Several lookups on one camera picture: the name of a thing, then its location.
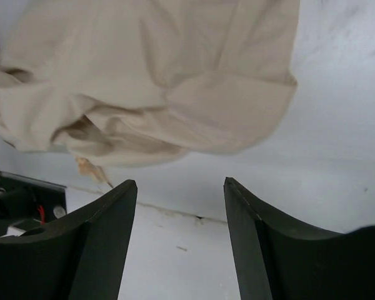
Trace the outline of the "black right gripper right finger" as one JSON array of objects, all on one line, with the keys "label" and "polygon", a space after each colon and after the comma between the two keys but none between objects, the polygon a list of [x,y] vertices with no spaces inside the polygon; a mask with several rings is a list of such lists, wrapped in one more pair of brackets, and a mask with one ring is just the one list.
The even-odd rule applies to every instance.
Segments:
[{"label": "black right gripper right finger", "polygon": [[231,177],[224,200],[242,299],[375,299],[375,226],[321,229]]}]

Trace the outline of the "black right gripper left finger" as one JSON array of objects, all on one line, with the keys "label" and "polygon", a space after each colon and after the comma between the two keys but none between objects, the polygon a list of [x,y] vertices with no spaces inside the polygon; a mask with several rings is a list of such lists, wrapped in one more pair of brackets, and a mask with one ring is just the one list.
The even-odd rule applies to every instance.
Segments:
[{"label": "black right gripper left finger", "polygon": [[0,299],[117,299],[137,195],[129,179],[55,221],[0,237]]}]

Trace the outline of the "beige trousers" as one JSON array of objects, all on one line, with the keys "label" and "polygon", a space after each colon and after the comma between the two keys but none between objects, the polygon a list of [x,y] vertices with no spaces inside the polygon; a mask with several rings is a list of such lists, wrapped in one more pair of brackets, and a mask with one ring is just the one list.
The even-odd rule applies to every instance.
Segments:
[{"label": "beige trousers", "polygon": [[33,1],[0,47],[0,136],[81,173],[234,154],[293,99],[299,1]]}]

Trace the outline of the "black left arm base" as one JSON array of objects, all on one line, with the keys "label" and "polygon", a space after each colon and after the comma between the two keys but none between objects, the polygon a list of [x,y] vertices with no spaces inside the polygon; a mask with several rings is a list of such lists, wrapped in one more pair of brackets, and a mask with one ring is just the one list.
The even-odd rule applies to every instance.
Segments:
[{"label": "black left arm base", "polygon": [[67,214],[66,187],[0,171],[0,237],[32,230]]}]

